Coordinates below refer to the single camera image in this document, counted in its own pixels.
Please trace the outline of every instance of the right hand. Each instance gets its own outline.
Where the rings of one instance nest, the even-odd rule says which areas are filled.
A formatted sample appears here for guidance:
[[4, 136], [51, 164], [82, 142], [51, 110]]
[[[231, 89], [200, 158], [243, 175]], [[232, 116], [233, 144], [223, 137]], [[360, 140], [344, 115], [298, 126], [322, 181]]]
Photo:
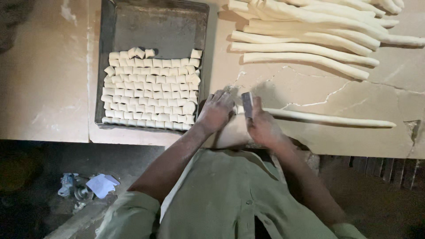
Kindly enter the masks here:
[[282, 133], [273, 116], [261, 107], [261, 98], [252, 98], [252, 119], [246, 119], [246, 127], [252, 139], [268, 148], [273, 149], [279, 144], [290, 142]]

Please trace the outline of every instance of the baking tray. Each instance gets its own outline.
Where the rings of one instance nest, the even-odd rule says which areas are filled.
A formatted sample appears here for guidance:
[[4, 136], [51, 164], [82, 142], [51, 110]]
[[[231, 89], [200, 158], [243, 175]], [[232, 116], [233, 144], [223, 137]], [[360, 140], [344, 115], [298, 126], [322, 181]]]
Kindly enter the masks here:
[[200, 71], [203, 88], [202, 62], [205, 55], [207, 22], [210, 7], [204, 3], [172, 0], [102, 0], [100, 37], [99, 37], [99, 72], [97, 80], [96, 112], [94, 121], [101, 128], [126, 128], [133, 130], [169, 132], [183, 134], [158, 128], [130, 127], [103, 124], [105, 116], [102, 96], [103, 71], [109, 66], [109, 53], [127, 51], [132, 47], [142, 50], [154, 49], [158, 59], [190, 58], [192, 49], [203, 50]]

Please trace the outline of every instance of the man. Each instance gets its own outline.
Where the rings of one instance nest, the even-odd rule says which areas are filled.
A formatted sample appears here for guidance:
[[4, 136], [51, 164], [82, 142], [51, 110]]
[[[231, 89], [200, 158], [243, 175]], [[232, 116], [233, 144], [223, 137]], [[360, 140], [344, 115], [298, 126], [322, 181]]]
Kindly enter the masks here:
[[[111, 206], [97, 238], [365, 238], [262, 110], [261, 98], [253, 99], [248, 132], [277, 155], [285, 182], [253, 153], [199, 149], [227, 124], [234, 105], [227, 92], [211, 94], [193, 127]], [[159, 225], [160, 204], [192, 157]]]

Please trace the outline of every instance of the metal scraper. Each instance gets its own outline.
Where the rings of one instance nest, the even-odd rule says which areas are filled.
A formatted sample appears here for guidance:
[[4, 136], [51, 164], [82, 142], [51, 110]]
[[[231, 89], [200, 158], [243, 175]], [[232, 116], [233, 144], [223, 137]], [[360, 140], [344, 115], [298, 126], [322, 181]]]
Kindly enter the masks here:
[[252, 94], [246, 92], [242, 94], [242, 105], [245, 110], [245, 118], [252, 118]]

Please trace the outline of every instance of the green shirt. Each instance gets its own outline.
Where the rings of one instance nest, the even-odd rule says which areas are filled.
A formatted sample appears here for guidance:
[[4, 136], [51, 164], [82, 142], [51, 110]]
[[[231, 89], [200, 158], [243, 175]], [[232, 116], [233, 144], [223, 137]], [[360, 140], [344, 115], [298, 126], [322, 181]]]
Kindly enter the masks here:
[[192, 160], [161, 225], [156, 199], [126, 192], [109, 208], [97, 238], [254, 239], [257, 216], [272, 239], [365, 239], [347, 223], [326, 227], [256, 154], [201, 149]]

